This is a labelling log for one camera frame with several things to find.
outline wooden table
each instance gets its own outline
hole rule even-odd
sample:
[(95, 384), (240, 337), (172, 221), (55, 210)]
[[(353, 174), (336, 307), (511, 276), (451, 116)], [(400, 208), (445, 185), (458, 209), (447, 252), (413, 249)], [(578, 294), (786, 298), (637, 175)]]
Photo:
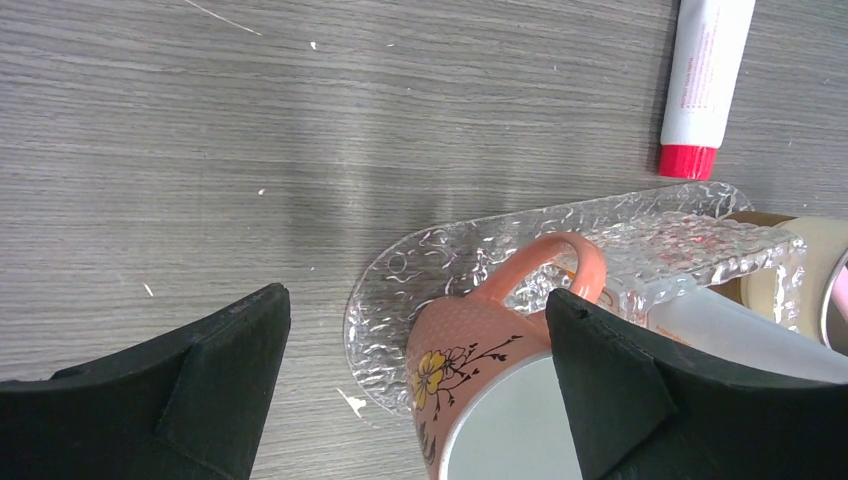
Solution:
[[(412, 427), (336, 390), (362, 396), (354, 281), (433, 224), (674, 183), (674, 3), (2, 0), (0, 378), (282, 281), (253, 478), (424, 478)], [(844, 215), (847, 24), (841, 0), (757, 6), (713, 178), (761, 210)]]

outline white speck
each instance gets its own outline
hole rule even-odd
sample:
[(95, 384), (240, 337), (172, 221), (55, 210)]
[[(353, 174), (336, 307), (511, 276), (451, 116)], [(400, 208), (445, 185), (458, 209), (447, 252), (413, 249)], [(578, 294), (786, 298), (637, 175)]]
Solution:
[(238, 28), (240, 28), (240, 29), (242, 29), (242, 30), (246, 30), (246, 31), (248, 31), (248, 32), (250, 32), (250, 33), (253, 33), (253, 34), (255, 34), (255, 35), (259, 35), (260, 37), (262, 36), (262, 34), (261, 34), (261, 33), (259, 33), (259, 32), (257, 32), (256, 30), (252, 30), (252, 29), (250, 29), (250, 28), (247, 28), (247, 27), (245, 27), (244, 25), (239, 25), (238, 23), (233, 22), (232, 20), (227, 20), (226, 18), (224, 18), (224, 17), (222, 17), (222, 16), (218, 15), (217, 13), (213, 12), (212, 10), (206, 10), (205, 8), (203, 8), (203, 7), (201, 7), (200, 5), (198, 5), (198, 4), (194, 3), (194, 2), (192, 2), (191, 0), (183, 0), (183, 1), (184, 1), (184, 2), (186, 2), (187, 4), (191, 5), (192, 7), (197, 8), (197, 9), (198, 9), (198, 10), (200, 10), (201, 12), (206, 13), (207, 15), (211, 15), (211, 16), (213, 16), (213, 17), (217, 18), (218, 20), (221, 20), (221, 21), (227, 22), (227, 23), (229, 23), (230, 25), (232, 25), (232, 26), (234, 26), (234, 27), (238, 27)]
[(350, 405), (350, 408), (353, 409), (353, 413), (355, 413), (357, 417), (362, 418), (362, 414), (359, 413), (359, 409), (365, 406), (365, 400), (356, 397), (348, 397), (339, 388), (337, 388), (336, 391), (339, 392), (339, 395), (341, 395), (347, 404)]

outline gray wooden surface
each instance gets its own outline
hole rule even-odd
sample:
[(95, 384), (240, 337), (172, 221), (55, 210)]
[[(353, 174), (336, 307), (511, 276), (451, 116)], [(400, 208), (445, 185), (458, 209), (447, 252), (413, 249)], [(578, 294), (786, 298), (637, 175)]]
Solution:
[[(195, 3), (261, 35), (186, 0), (0, 0), (0, 378), (282, 281), (253, 478), (423, 478), (413, 429), (336, 390), (361, 396), (354, 281), (436, 223), (673, 183), (654, 171), (676, 7)], [(714, 179), (762, 210), (844, 215), (847, 24), (842, 0), (757, 6)]]

